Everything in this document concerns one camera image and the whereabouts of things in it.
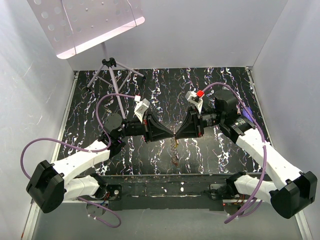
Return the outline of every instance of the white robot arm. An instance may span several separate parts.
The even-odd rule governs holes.
[[[202,107],[202,91],[188,92],[186,98],[194,106],[187,110],[182,126],[175,138],[198,138],[205,133],[204,128],[219,125],[224,135],[245,150],[262,166],[265,144],[267,161],[266,173],[272,179],[263,181],[255,197],[267,203],[284,218],[313,203],[316,195],[317,177],[311,172],[303,173],[299,168],[284,159],[269,143],[263,143],[256,126],[238,112],[238,100],[229,90],[222,89],[214,93],[214,108]],[[226,187],[217,189],[215,194],[234,196],[252,195],[259,180],[238,172],[226,180]]]

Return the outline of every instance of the tripod leg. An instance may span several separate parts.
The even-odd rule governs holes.
[[[95,75],[93,76],[93,78],[91,78],[90,82],[88,83],[88,85],[86,86],[87,88],[90,88],[91,84],[94,82],[94,80],[96,79],[96,77],[98,76],[98,74],[100,73],[100,71],[104,68],[104,65],[102,64],[99,69],[95,72]]]
[[[109,67],[109,73],[111,75],[114,91],[115,91],[116,94],[118,94],[119,93],[118,84],[116,82],[116,77],[115,77],[114,71],[112,70],[112,67]],[[118,102],[119,102],[119,107],[120,107],[120,111],[121,111],[121,114],[122,114],[122,118],[126,119],[126,115],[125,115],[125,111],[124,111],[124,108],[123,108],[122,103],[121,103],[121,99],[120,99],[119,96],[116,96],[116,98],[118,99]]]
[[[137,72],[136,70],[133,70],[133,69],[129,68],[129,67],[126,66],[126,65],[123,65],[122,63],[120,63],[120,62],[118,62],[118,61],[116,62],[116,64],[119,65],[119,66],[121,66],[121,67],[123,67],[124,69],[127,69],[127,70],[133,72],[134,74],[139,75],[140,77],[143,77],[143,78],[145,77],[142,73]]]

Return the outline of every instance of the cable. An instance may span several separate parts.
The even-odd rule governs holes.
[[[82,197],[80,197],[80,196],[78,196],[77,198],[78,198],[78,200],[81,200],[81,201],[83,201],[83,202],[86,202],[87,204],[94,205],[94,206],[96,206],[96,207],[98,207],[98,208],[102,208],[102,209],[108,211],[109,213],[112,213],[113,215],[115,215],[115,216],[118,218],[119,223],[118,223],[118,225],[112,225],[112,224],[106,222],[105,220],[101,219],[100,217],[94,216],[94,215],[92,215],[92,214],[89,214],[90,217],[92,217],[93,219],[99,220],[100,222],[104,223],[105,225],[107,225],[107,226],[110,227],[110,228],[116,229],[116,228],[120,227],[120,225],[121,225],[121,223],[122,223],[121,217],[120,217],[115,211],[112,211],[112,210],[110,210],[109,208],[106,208],[105,206],[101,206],[101,205],[99,205],[99,204],[97,204],[97,203],[94,203],[94,202],[92,202],[92,201],[86,200],[86,199],[84,199],[84,198],[82,198]]]
[[[255,197],[255,195],[257,194],[263,180],[266,174],[266,167],[267,167],[267,148],[266,148],[266,141],[265,141],[265,135],[261,129],[261,127],[258,125],[256,119],[252,116],[252,114],[250,113],[250,111],[247,109],[247,107],[245,106],[244,102],[241,100],[241,98],[238,96],[238,94],[227,84],[224,84],[222,82],[214,82],[209,84],[208,86],[206,86],[202,91],[205,92],[206,90],[208,90],[209,88],[212,88],[215,85],[221,85],[226,87],[227,89],[229,89],[233,95],[237,98],[237,100],[239,101],[239,103],[241,104],[241,106],[243,107],[243,109],[248,113],[249,117],[253,120],[253,123],[255,124],[255,126],[257,127],[260,135],[261,135],[261,140],[263,142],[263,165],[262,165],[262,172],[261,172],[261,176],[259,179],[258,184],[256,185],[255,189],[253,190],[251,196],[248,198],[247,202],[232,216],[228,217],[227,220],[224,221],[225,224],[230,223],[233,219],[235,219],[239,214],[243,213],[244,210],[246,210],[248,208],[248,206],[250,205],[251,200]]]
[[[255,200],[251,203],[251,205],[250,205],[249,207],[247,207],[245,210],[249,209],[256,201],[257,201],[257,199],[255,199]],[[243,215],[240,215],[239,218],[249,216],[250,214],[252,214],[253,212],[255,212],[255,211],[260,207],[260,205],[262,204],[262,202],[263,202],[263,201],[260,200],[260,202],[257,204],[257,206],[255,206],[255,208],[254,208],[252,211],[250,211],[250,212],[248,212],[248,213],[245,213],[245,214],[243,214]]]
[[[23,172],[23,174],[28,178],[28,179],[31,179],[31,177],[29,176],[29,174],[27,173],[26,169],[25,169],[25,166],[24,166],[24,156],[25,156],[25,153],[26,153],[26,150],[28,147],[30,147],[30,145],[36,143],[36,142],[39,142],[39,141],[51,141],[51,142],[55,142],[55,143],[58,143],[58,144],[61,144],[63,146],[66,146],[66,147],[69,147],[69,148],[72,148],[72,149],[75,149],[75,150],[78,150],[78,151],[82,151],[82,152],[86,152],[86,153],[100,153],[100,152],[103,152],[105,150],[107,150],[110,145],[111,145],[111,139],[110,139],[110,136],[109,134],[105,131],[105,128],[104,128],[104,125],[102,124],[100,118],[99,118],[99,113],[98,113],[98,109],[99,109],[99,106],[101,104],[101,102],[106,99],[107,97],[111,97],[111,96],[120,96],[120,97],[125,97],[125,98],[130,98],[130,99],[134,99],[135,97],[134,96],[130,96],[130,95],[125,95],[125,94],[120,94],[120,93],[110,93],[110,94],[107,94],[105,96],[103,96],[99,102],[97,103],[96,105],[96,109],[95,109],[95,115],[96,115],[96,118],[98,120],[98,123],[99,125],[101,126],[101,128],[103,129],[104,133],[106,134],[106,136],[108,137],[108,145],[103,148],[103,149],[98,149],[98,150],[88,150],[88,149],[84,149],[84,148],[81,148],[81,147],[78,147],[78,146],[73,146],[71,144],[68,144],[66,142],[63,142],[63,141],[60,141],[60,140],[57,140],[57,139],[54,139],[54,138],[50,138],[50,137],[41,137],[41,138],[37,138],[35,140],[32,140],[31,142],[29,142],[25,147],[24,149],[22,150],[22,153],[21,153],[21,157],[20,157],[20,166],[21,166],[21,170]]]
[[[78,151],[82,151],[82,152],[86,152],[86,153],[100,153],[100,152],[103,152],[105,150],[107,150],[110,145],[111,145],[111,139],[109,137],[109,135],[107,135],[108,137],[108,146],[103,148],[103,149],[98,149],[98,150],[88,150],[88,149],[84,149],[84,148],[81,148],[81,147],[78,147],[78,146],[73,146],[71,144],[68,144],[66,142],[63,142],[63,141],[59,141],[57,139],[54,139],[54,138],[50,138],[50,137],[41,137],[41,138],[37,138],[35,140],[32,140],[31,142],[29,142],[25,147],[24,149],[22,150],[22,153],[21,153],[21,157],[20,157],[20,166],[21,166],[21,170],[22,172],[24,173],[24,175],[28,178],[28,179],[31,179],[31,177],[29,176],[29,174],[26,172],[26,169],[25,169],[25,166],[24,166],[24,156],[25,156],[25,153],[26,153],[26,150],[28,147],[30,147],[31,144],[34,144],[36,142],[39,142],[39,141],[51,141],[51,142],[55,142],[55,143],[58,143],[58,144],[61,144],[61,145],[64,145],[66,147],[69,147],[69,148],[72,148],[72,149],[75,149],[75,150],[78,150]]]

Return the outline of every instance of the metal bar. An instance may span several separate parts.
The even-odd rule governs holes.
[[[97,78],[98,78],[98,79],[100,79],[100,80],[102,80],[102,81],[104,81],[105,83],[107,83],[107,84],[109,84],[110,86],[112,86],[112,87],[113,87],[113,85],[112,85],[110,82],[108,82],[108,81],[104,80],[102,77],[97,76]]]
[[[130,67],[123,65],[121,62],[116,61],[116,64],[123,67],[124,69],[130,70],[131,72],[133,72],[134,74],[138,74],[140,77],[144,77],[144,75],[140,72],[137,72],[136,70],[131,69]]]
[[[114,71],[112,70],[112,67],[109,67],[109,73],[111,75],[114,91],[116,94],[118,94],[119,93],[118,85],[117,85],[116,77],[115,77]],[[119,102],[119,107],[120,107],[120,111],[122,114],[122,118],[126,119],[126,115],[125,115],[124,107],[122,106],[121,99],[119,96],[116,96],[116,98],[118,99],[118,102]]]
[[[98,76],[98,74],[100,73],[100,71],[104,68],[105,65],[101,65],[99,67],[99,69],[95,72],[93,78],[91,78],[90,82],[88,83],[88,85],[86,86],[87,88],[90,88],[91,84],[94,82],[94,80],[96,79],[96,77]]]
[[[123,81],[123,83],[121,84],[121,86],[119,87],[119,91],[122,89],[122,87],[125,85],[126,81],[128,81],[130,75],[131,75],[132,71],[130,71],[128,73],[128,76],[126,76],[125,80]]]
[[[109,56],[108,56],[106,42],[102,42],[102,43],[101,43],[101,47],[102,47],[102,51],[103,51],[103,55],[104,55],[104,57],[105,57],[105,60],[109,61],[110,58],[109,58]]]

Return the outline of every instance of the black marble surface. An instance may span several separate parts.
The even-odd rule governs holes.
[[[120,93],[140,95],[150,101],[150,107],[159,121],[167,128],[177,131],[186,116],[189,105],[185,95],[187,91],[202,90],[214,82],[230,85],[249,106],[253,116],[267,135],[258,103],[253,93],[248,75],[243,67],[218,68],[170,68],[140,69],[146,81],[137,75],[131,75]],[[95,110],[99,99],[113,88],[102,80],[97,80],[92,92],[86,86],[94,71],[80,71],[63,141],[85,148],[100,135],[101,128],[96,120]],[[128,71],[115,70],[114,74],[120,86]],[[99,75],[111,82],[107,71]],[[213,93],[221,89],[217,86],[207,91],[204,102],[212,105]],[[134,101],[121,98],[125,114],[131,119],[134,114]],[[106,99],[99,109],[99,115],[105,120],[110,113],[119,113],[120,108],[115,96]],[[101,175],[146,175],[146,174],[215,174],[236,173],[239,171],[257,172],[259,165],[241,148],[225,137],[217,126],[205,128],[202,138],[180,139],[179,145],[172,151],[172,139],[145,143],[143,137],[134,136],[125,139],[126,146],[121,153],[89,169],[86,174],[97,172]],[[75,150],[61,147],[58,159],[74,154]]]

